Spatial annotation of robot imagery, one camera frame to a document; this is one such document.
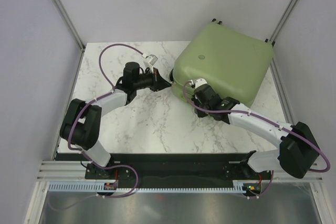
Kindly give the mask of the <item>green suitcase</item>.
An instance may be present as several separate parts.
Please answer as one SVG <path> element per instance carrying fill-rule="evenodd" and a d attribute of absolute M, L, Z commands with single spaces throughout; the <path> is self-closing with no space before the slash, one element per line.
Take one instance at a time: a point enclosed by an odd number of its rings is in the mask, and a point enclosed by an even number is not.
<path fill-rule="evenodd" d="M 175 60 L 171 91 L 183 99 L 185 83 L 203 78 L 222 98 L 232 97 L 250 107 L 273 55 L 271 44 L 213 19 Z"/>

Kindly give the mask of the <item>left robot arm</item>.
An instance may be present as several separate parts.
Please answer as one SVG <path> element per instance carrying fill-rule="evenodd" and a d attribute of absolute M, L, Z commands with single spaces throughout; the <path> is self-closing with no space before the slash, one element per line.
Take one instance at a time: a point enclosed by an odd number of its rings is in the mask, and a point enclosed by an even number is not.
<path fill-rule="evenodd" d="M 60 137 L 69 147 L 77 149 L 88 161 L 86 179 L 118 178 L 118 172 L 129 173 L 129 166 L 115 164 L 113 156 L 99 141 L 101 119 L 115 109 L 130 104 L 137 91 L 158 92 L 171 87 L 157 68 L 142 69 L 136 62 L 128 62 L 123 75 L 111 91 L 90 101 L 73 99 L 63 119 Z"/>

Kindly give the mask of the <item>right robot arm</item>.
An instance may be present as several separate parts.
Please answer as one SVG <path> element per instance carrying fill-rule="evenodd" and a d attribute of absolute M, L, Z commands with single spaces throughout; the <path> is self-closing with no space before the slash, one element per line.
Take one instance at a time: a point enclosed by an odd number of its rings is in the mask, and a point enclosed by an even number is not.
<path fill-rule="evenodd" d="M 304 178 L 319 157 L 318 145 L 309 129 L 268 119 L 231 97 L 221 98 L 209 84 L 196 86 L 192 101 L 197 112 L 217 121 L 241 127 L 271 143 L 271 151 L 251 151 L 240 166 L 248 179 L 266 170 L 282 170 L 295 178 Z"/>

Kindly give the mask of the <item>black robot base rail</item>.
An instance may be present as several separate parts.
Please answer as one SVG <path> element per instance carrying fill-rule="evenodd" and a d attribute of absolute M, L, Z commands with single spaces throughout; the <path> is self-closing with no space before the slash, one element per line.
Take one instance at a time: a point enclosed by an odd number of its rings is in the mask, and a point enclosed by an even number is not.
<path fill-rule="evenodd" d="M 232 188 L 235 180 L 267 181 L 270 172 L 257 173 L 245 163 L 246 153 L 233 154 L 113 154 L 108 170 L 87 165 L 85 179 L 117 179 L 119 188 Z"/>

